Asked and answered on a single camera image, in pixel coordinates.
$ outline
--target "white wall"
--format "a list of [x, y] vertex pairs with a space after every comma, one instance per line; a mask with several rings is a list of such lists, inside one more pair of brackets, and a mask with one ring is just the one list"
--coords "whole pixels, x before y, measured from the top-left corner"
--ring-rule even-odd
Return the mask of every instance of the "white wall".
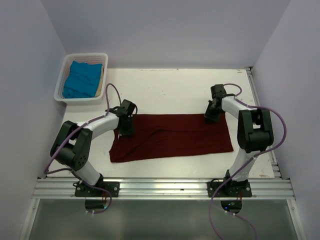
[[0, 239], [15, 240], [62, 122], [65, 52], [40, 0], [2, 0], [0, 33]]
[[[320, 1], [291, 0], [253, 68], [261, 104], [286, 120], [288, 135], [276, 151], [291, 178], [309, 239], [319, 239], [320, 220]], [[274, 126], [281, 136], [280, 124]]]
[[290, 0], [42, 0], [67, 53], [117, 68], [253, 66]]

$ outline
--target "blue cloth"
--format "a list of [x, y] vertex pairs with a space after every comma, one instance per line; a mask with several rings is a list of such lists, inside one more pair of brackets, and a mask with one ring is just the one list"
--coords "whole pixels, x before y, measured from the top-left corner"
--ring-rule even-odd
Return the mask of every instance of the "blue cloth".
[[65, 80], [62, 95], [66, 99], [93, 98], [96, 95], [102, 64], [73, 61], [70, 74]]

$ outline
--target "white table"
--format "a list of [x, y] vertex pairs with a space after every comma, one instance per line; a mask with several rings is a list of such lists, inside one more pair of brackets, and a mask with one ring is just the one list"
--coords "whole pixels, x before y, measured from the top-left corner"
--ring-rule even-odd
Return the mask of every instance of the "white table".
[[[122, 99], [138, 106], [139, 114], [200, 114], [205, 113], [211, 99], [210, 87], [215, 84], [236, 83], [243, 89], [239, 98], [254, 104], [254, 97], [245, 70], [236, 69], [108, 69], [107, 83], [113, 83]], [[238, 89], [226, 86], [228, 93]], [[111, 107], [118, 106], [116, 92], [110, 87]], [[93, 106], [67, 106], [63, 121], [80, 122], [99, 116], [106, 109], [106, 99]], [[233, 152], [200, 156], [168, 157], [111, 163], [109, 150], [114, 140], [113, 131], [94, 139], [89, 161], [104, 177], [110, 178], [222, 178], [238, 153], [238, 121], [226, 114]], [[274, 178], [272, 155], [264, 154], [256, 160], [250, 178]], [[50, 170], [61, 168], [54, 161]], [[50, 177], [73, 177], [69, 172], [58, 172]]]

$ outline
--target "brown cloth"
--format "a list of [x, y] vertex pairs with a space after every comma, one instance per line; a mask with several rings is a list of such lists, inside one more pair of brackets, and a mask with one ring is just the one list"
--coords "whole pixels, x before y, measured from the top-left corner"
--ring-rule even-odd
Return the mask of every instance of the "brown cloth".
[[203, 114], [138, 114], [133, 136], [114, 131], [112, 163], [232, 152], [226, 117], [206, 124]]

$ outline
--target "laundry basket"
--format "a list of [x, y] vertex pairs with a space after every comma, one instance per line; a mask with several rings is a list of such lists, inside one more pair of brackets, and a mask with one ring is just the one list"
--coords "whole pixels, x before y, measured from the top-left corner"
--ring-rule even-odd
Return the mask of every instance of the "laundry basket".
[[[73, 61], [87, 64], [103, 65], [103, 82], [101, 93], [97, 97], [88, 98], [64, 98], [62, 95], [64, 85], [70, 73], [70, 66]], [[105, 53], [76, 53], [65, 56], [59, 73], [58, 81], [55, 86], [54, 99], [59, 102], [65, 102], [68, 105], [98, 105], [102, 102], [106, 87], [108, 55]]]

